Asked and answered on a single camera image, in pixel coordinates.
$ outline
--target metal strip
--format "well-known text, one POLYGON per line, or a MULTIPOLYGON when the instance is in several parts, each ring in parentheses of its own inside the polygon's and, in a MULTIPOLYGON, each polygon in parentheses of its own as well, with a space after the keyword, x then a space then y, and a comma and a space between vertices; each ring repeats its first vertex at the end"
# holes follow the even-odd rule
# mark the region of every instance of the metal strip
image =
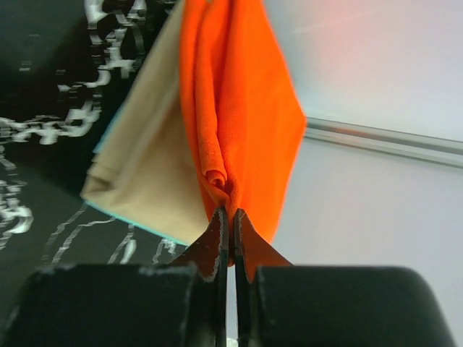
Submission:
POLYGON ((305 138, 463 168, 459 141, 312 118, 305 138))

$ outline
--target beige cloth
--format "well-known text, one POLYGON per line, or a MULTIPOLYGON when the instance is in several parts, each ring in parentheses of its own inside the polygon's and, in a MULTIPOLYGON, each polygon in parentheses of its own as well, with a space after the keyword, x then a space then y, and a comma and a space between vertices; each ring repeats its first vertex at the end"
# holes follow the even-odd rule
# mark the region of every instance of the beige cloth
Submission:
POLYGON ((191 244, 207 228, 179 99, 184 0, 151 49, 82 197, 156 234, 191 244))

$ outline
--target folded cloth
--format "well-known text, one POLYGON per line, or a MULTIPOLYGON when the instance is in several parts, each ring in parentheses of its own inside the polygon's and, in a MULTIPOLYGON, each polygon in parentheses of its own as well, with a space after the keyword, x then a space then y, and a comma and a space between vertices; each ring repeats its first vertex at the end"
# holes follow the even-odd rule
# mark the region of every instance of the folded cloth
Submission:
POLYGON ((82 197, 109 214, 191 244, 208 226, 179 99, 183 0, 174 7, 98 148, 82 197))
POLYGON ((271 241, 305 116, 261 0, 186 0, 180 95, 208 217, 240 207, 271 241))

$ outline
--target white surface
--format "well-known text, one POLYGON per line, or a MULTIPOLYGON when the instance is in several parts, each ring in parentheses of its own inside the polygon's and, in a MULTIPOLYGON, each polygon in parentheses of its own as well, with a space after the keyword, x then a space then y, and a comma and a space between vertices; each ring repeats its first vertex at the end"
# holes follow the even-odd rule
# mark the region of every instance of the white surface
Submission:
POLYGON ((265 1, 309 117, 463 141, 463 1, 265 1))
POLYGON ((419 272, 463 346, 463 170, 305 140, 273 246, 296 264, 419 272))

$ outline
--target orange cloth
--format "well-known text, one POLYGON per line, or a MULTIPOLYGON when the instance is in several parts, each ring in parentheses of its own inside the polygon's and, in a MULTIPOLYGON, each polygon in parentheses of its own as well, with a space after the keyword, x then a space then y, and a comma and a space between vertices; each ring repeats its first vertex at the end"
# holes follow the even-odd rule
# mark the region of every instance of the orange cloth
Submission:
POLYGON ((270 242, 305 116, 261 0, 186 0, 180 96, 208 217, 242 208, 270 242))

